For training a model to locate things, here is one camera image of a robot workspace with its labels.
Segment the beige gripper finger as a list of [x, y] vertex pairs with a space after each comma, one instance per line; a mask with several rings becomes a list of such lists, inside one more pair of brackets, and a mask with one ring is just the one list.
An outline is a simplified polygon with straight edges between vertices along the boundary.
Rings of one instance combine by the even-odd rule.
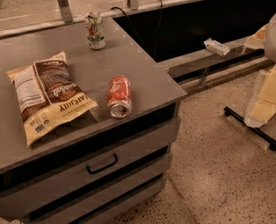
[[269, 70], [260, 70], [255, 80], [252, 97], [245, 111], [248, 127], [260, 128], [276, 113], [276, 64]]

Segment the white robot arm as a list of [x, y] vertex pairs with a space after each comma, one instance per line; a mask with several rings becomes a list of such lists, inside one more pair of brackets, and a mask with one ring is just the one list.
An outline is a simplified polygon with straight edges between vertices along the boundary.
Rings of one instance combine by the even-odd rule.
[[265, 57], [275, 62], [269, 71], [258, 72], [253, 95], [245, 111], [245, 124], [259, 128], [276, 113], [276, 13], [266, 25], [244, 41], [243, 49], [263, 49]]

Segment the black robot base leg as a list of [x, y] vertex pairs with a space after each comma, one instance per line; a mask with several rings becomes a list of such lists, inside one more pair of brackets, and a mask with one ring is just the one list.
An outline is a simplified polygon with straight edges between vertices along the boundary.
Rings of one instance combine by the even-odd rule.
[[[225, 114], [226, 117], [231, 116], [234, 119], [236, 119], [238, 122], [240, 122], [242, 125], [245, 125], [243, 117], [240, 116], [238, 113], [236, 113], [231, 108], [229, 108], [229, 107], [226, 106], [224, 108], [224, 114]], [[273, 139], [272, 137], [270, 137], [269, 135], [267, 135], [266, 133], [264, 133], [263, 131], [261, 131], [259, 128], [252, 128], [252, 127], [250, 127], [250, 130], [252, 132], [256, 133], [258, 136], [260, 136], [265, 141], [267, 141], [269, 143], [269, 149], [271, 151], [276, 151], [276, 140], [275, 139]]]

